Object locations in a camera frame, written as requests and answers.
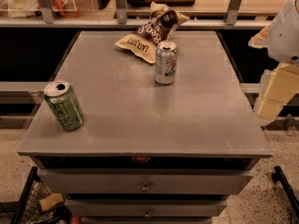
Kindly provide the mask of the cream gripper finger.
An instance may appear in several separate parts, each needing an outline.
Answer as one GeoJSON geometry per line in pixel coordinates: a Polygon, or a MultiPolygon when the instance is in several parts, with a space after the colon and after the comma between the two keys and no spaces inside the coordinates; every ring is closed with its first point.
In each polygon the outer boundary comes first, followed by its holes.
{"type": "Polygon", "coordinates": [[[279,63],[273,71],[265,69],[254,104],[258,119],[275,119],[283,106],[299,92],[299,66],[279,63]]]}
{"type": "Polygon", "coordinates": [[[258,34],[253,36],[248,45],[255,49],[263,49],[268,46],[268,32],[269,27],[265,26],[258,34]]]}

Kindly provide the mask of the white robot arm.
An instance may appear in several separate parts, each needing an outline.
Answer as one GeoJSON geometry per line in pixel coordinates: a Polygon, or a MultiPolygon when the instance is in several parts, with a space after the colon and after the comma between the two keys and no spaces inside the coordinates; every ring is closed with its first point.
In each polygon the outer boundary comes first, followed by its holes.
{"type": "Polygon", "coordinates": [[[273,71],[264,70],[254,104],[256,120],[267,125],[299,92],[299,0],[289,0],[248,45],[267,48],[268,56],[278,62],[273,71]]]}

